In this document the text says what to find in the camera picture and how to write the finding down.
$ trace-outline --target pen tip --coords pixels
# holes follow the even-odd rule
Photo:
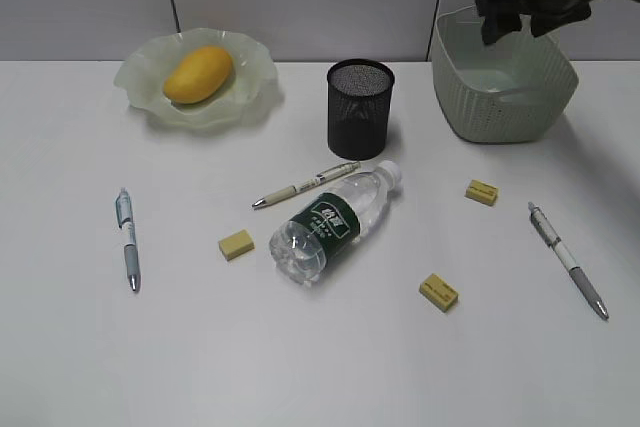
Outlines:
[[[258,201],[256,201],[256,202],[254,202],[253,204],[251,204],[251,207],[253,207],[253,208],[254,208],[254,210],[255,210],[255,209],[260,209],[260,208],[262,208],[262,207],[265,207],[265,204],[266,204],[266,203],[267,203],[267,201],[266,201],[266,200],[264,200],[264,199],[260,199],[260,200],[258,200]]]
[[[131,286],[131,290],[134,293],[138,293],[140,291],[140,279],[135,275],[129,276],[129,285]]]
[[[607,308],[604,306],[604,303],[601,300],[598,300],[596,301],[596,306],[598,307],[596,312],[602,320],[609,320],[609,312],[607,312]]]

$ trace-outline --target black mesh pen holder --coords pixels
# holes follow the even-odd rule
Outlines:
[[[349,160],[367,160],[384,150],[391,91],[391,69],[373,60],[350,59],[327,74],[329,148]]]

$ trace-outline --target bottle cap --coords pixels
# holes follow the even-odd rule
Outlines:
[[[402,171],[400,170],[400,167],[398,166],[398,164],[392,162],[391,160],[383,160],[378,164],[376,169],[384,170],[387,174],[389,174],[389,177],[391,177],[392,184],[389,186],[389,190],[395,189],[402,180]]]

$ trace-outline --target plastic bottle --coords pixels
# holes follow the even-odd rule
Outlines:
[[[327,261],[377,223],[387,193],[402,179],[393,162],[345,177],[280,227],[269,241],[277,267],[298,283],[313,282]]]

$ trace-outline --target eraser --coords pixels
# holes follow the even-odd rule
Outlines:
[[[458,300],[458,293],[436,274],[431,274],[420,284],[420,293],[443,312]]]
[[[239,255],[242,255],[250,250],[253,250],[253,239],[246,230],[241,230],[233,235],[230,235],[226,239],[222,239],[218,242],[220,251],[227,261],[235,259]]]
[[[467,187],[465,197],[485,205],[493,205],[498,198],[498,189],[479,180],[472,180]]]

